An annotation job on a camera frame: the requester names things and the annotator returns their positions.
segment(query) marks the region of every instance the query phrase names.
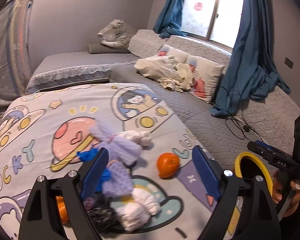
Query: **blue curtain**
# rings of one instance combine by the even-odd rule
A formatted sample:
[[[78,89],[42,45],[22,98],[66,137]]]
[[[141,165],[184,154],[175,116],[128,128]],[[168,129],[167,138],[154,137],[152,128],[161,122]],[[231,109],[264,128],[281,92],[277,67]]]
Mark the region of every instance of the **blue curtain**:
[[[161,38],[169,38],[171,35],[186,36],[185,33],[180,31],[182,5],[183,0],[166,1],[153,28],[156,33],[160,33]]]
[[[232,57],[221,81],[216,105],[210,110],[213,116],[234,114],[242,100],[261,100],[276,84],[290,93],[273,62],[272,46],[271,0],[243,0]]]

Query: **window pane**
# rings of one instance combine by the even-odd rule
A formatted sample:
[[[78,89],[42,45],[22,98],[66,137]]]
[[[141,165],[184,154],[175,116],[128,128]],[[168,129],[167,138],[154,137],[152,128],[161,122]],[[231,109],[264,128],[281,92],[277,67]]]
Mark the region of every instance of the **window pane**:
[[[211,40],[233,48],[238,35],[243,0],[220,0]]]
[[[206,37],[215,2],[216,0],[185,0],[181,30]]]

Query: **window frame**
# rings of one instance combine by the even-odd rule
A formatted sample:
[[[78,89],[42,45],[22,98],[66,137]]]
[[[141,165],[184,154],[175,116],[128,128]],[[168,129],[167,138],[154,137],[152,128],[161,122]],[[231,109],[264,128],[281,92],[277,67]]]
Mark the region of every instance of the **window frame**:
[[[216,18],[217,18],[217,12],[218,12],[218,8],[219,8],[219,3],[220,3],[220,0],[216,0],[215,1],[213,12],[212,12],[212,16],[211,16],[211,20],[210,20],[210,24],[209,24],[209,28],[208,28],[208,32],[207,32],[207,37],[200,36],[200,35],[197,35],[197,34],[194,34],[194,33],[187,33],[187,35],[188,35],[188,37],[212,43],[212,44],[214,44],[216,46],[219,46],[219,47],[221,47],[223,49],[226,49],[226,50],[229,50],[229,51],[232,52],[233,48],[231,48],[231,47],[229,47],[227,45],[224,45],[222,43],[219,43],[219,42],[216,42],[216,41],[212,41],[210,39],[211,35],[212,35],[214,24],[215,24],[215,21],[216,21]]]

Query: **yellow circle print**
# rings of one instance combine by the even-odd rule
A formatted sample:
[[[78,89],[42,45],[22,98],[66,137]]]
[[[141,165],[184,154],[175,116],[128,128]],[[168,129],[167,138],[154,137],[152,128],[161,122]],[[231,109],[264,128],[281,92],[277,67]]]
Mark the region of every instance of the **yellow circle print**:
[[[154,120],[151,117],[142,117],[140,124],[145,128],[150,128],[154,125]]]
[[[156,111],[157,111],[157,114],[159,114],[159,115],[167,115],[168,114],[168,111],[162,107],[157,107]]]
[[[21,123],[20,123],[20,128],[21,128],[21,129],[26,128],[26,127],[29,125],[29,123],[30,123],[30,118],[29,118],[29,117],[23,119],[23,120],[21,121]]]
[[[5,146],[8,142],[8,140],[9,140],[9,135],[5,135],[0,141],[0,146],[1,147]]]

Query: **yellow bucket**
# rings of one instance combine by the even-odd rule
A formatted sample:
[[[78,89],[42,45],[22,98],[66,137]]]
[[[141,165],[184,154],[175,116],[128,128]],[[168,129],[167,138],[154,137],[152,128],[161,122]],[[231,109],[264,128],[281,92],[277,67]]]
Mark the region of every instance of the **yellow bucket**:
[[[239,178],[253,179],[254,176],[262,176],[268,185],[270,195],[272,196],[272,179],[265,167],[257,156],[249,152],[241,153],[234,161],[234,173]]]

